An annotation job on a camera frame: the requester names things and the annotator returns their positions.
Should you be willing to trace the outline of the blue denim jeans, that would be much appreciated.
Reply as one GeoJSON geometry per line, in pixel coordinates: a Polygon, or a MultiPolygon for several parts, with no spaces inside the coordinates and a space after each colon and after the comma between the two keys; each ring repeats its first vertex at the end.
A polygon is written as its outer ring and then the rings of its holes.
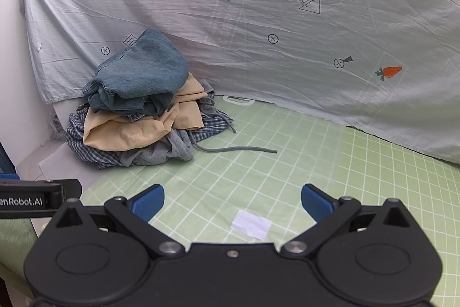
{"type": "Polygon", "coordinates": [[[147,29],[97,67],[83,95],[95,111],[156,116],[168,109],[188,76],[183,54],[165,35],[147,29]]]}

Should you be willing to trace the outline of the blue plaid shirt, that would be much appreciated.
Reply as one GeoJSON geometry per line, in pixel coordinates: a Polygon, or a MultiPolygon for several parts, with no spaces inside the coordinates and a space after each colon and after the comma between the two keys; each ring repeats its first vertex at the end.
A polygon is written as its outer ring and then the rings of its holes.
{"type": "Polygon", "coordinates": [[[231,128],[232,122],[209,97],[173,104],[159,117],[136,121],[82,104],[69,115],[67,145],[80,160],[99,169],[190,161],[194,143],[231,128]]]}

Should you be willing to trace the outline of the white paper label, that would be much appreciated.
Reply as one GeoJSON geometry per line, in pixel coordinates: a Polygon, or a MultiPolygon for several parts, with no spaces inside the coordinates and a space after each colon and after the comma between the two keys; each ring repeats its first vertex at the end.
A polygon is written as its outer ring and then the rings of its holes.
{"type": "Polygon", "coordinates": [[[231,229],[253,239],[264,241],[270,231],[272,222],[266,218],[239,209],[231,222],[231,229]]]}

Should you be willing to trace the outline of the green grid cutting mat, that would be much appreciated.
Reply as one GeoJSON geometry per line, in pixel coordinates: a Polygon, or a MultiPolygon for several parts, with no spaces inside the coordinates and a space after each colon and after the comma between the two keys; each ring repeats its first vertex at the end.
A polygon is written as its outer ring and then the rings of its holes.
{"type": "Polygon", "coordinates": [[[165,203],[151,224],[176,241],[248,242],[232,228],[244,210],[271,222],[281,245],[313,225],[300,191],[312,183],[367,205],[396,197],[440,253],[437,306],[459,304],[459,167],[386,140],[272,104],[217,98],[233,127],[201,142],[188,162],[99,170],[59,142],[45,143],[17,168],[25,180],[78,178],[82,201],[99,205],[153,184],[165,203]]]}

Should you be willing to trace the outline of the beige garment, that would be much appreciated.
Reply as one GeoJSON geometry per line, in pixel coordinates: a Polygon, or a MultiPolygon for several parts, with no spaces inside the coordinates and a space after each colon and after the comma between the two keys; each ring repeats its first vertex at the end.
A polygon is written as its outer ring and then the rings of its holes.
{"type": "Polygon", "coordinates": [[[173,129],[179,116],[179,105],[205,97],[203,87],[193,75],[176,93],[168,109],[161,115],[142,116],[133,121],[127,115],[109,110],[88,110],[83,128],[83,144],[103,151],[128,151],[156,143],[173,129]]]}

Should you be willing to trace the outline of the grey printed carrot sheet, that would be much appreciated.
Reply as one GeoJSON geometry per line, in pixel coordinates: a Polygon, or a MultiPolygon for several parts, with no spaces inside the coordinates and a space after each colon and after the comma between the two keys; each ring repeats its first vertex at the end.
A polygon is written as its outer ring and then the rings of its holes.
{"type": "Polygon", "coordinates": [[[196,76],[459,161],[459,0],[23,0],[47,103],[78,98],[145,29],[196,76]]]}

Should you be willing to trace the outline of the grey hoodie with drawstring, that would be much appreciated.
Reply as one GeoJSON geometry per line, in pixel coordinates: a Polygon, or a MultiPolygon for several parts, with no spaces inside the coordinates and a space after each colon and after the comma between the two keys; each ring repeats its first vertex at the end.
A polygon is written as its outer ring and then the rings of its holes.
{"type": "Polygon", "coordinates": [[[175,119],[173,129],[156,143],[144,148],[117,152],[123,167],[159,165],[171,159],[190,161],[193,159],[193,148],[199,142],[225,130],[235,131],[233,119],[215,107],[214,88],[206,79],[199,79],[198,82],[206,96],[180,103],[180,113],[175,119]]]}

